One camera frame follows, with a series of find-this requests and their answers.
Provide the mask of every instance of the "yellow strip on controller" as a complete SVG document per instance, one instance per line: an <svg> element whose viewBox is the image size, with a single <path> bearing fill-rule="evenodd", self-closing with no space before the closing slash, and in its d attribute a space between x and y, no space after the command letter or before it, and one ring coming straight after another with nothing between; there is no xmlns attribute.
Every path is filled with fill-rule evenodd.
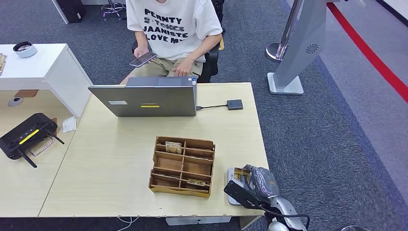
<svg viewBox="0 0 408 231"><path fill-rule="evenodd" d="M22 145L24 142L26 142L28 139L30 139L31 137L33 137L37 132L39 132L38 129L36 129L35 131L33 131L33 133L29 134L27 137L25 137L22 141L19 142L20 145Z"/></svg>

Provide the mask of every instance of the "khaki shorts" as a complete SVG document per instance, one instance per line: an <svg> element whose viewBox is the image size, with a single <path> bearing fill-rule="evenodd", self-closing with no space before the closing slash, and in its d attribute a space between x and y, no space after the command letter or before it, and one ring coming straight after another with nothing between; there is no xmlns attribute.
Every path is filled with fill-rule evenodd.
<svg viewBox="0 0 408 231"><path fill-rule="evenodd" d="M176 60L167 60L162 58L155 58L150 63L143 65L140 68L135 68L129 77L160 77L160 76L174 76L174 70L179 66L184 58ZM197 78L203 71L203 62L194 62L191 67L189 76L196 76Z"/></svg>

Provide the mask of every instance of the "robotic arm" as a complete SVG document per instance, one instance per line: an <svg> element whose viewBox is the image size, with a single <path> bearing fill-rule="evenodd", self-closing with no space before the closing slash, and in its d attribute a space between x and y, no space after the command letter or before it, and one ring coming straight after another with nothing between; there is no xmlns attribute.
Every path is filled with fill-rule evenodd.
<svg viewBox="0 0 408 231"><path fill-rule="evenodd" d="M236 180L230 180L224 188L226 194L245 208L264 210L271 221L268 231L307 231L310 217L298 214L288 200L280 197L275 177L269 170L251 165L244 169L251 171L251 181L244 182L242 187ZM306 227L301 217L307 218Z"/></svg>

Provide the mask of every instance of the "smartphone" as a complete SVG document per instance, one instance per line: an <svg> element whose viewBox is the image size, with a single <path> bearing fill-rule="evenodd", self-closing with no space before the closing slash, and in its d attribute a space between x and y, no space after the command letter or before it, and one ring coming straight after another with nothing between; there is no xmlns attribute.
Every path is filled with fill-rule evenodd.
<svg viewBox="0 0 408 231"><path fill-rule="evenodd" d="M145 65L146 63L148 63L150 60L154 59L157 56L157 54L155 53L150 53L147 52L146 54L140 56L139 58L133 60L131 63L129 63L129 65L135 66L137 68Z"/></svg>

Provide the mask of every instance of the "black cable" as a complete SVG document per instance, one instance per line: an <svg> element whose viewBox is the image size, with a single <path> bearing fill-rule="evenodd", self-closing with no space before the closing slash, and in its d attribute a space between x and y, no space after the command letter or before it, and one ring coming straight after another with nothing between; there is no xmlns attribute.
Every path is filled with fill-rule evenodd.
<svg viewBox="0 0 408 231"><path fill-rule="evenodd" d="M272 212L264 207L261 207L258 205L258 207L262 210L264 210L265 212L271 213L272 215L276 216L276 217L281 217L281 218L307 218L307 222L306 222L306 229L309 228L309 223L310 223L310 217L307 214L296 214L296 215L284 215L284 214L280 214L280 213L275 213Z"/></svg>
<svg viewBox="0 0 408 231"><path fill-rule="evenodd" d="M204 109L204 108L226 107L226 106L228 106L228 105L227 105L227 104L224 104L224 105L209 106L209 107L201 107L201 106L197 106L197 107L196 107L196 109L197 109L197 110L201 110L201 109Z"/></svg>

